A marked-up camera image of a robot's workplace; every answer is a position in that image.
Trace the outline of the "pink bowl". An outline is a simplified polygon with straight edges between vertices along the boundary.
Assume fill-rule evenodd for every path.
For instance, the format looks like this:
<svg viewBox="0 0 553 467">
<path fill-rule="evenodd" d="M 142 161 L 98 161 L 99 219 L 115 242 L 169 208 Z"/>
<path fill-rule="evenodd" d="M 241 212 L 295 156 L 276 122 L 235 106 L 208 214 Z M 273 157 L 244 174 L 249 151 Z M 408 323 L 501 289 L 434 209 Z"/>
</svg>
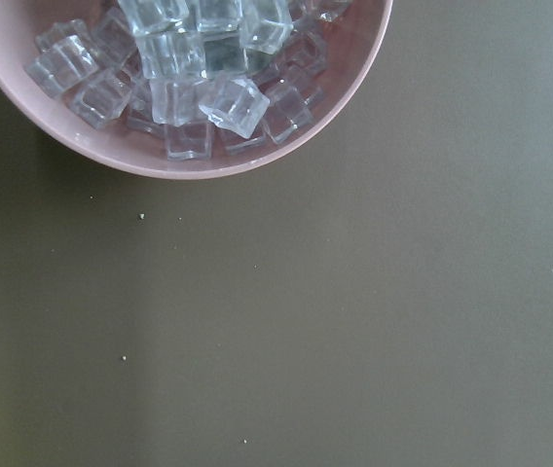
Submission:
<svg viewBox="0 0 553 467">
<path fill-rule="evenodd" d="M 355 1 L 344 15 L 328 23 L 328 68 L 318 77 L 325 97 L 313 108 L 313 122 L 284 143 L 268 143 L 229 156 L 216 143 L 206 161 L 173 162 L 161 140 L 133 132 L 117 123 L 94 129 L 65 105 L 46 96 L 24 67 L 38 51 L 37 34 L 56 21 L 80 18 L 95 24 L 110 7 L 108 1 L 0 1 L 0 89 L 35 125 L 71 150 L 129 173 L 169 179 L 199 180 L 243 173 L 279 160 L 320 133 L 347 105 L 376 58 L 392 10 L 390 1 Z"/>
</svg>

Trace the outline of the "clear plastic ice cubes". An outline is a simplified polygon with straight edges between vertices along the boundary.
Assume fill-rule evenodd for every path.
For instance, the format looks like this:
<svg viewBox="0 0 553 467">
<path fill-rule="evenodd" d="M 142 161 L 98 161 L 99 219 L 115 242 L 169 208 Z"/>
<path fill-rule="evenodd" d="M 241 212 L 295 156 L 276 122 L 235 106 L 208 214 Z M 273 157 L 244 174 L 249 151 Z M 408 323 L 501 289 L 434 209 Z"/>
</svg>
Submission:
<svg viewBox="0 0 553 467">
<path fill-rule="evenodd" d="M 94 128 L 124 120 L 172 161 L 281 144 L 313 121 L 346 1 L 107 1 L 57 22 L 26 74 Z"/>
</svg>

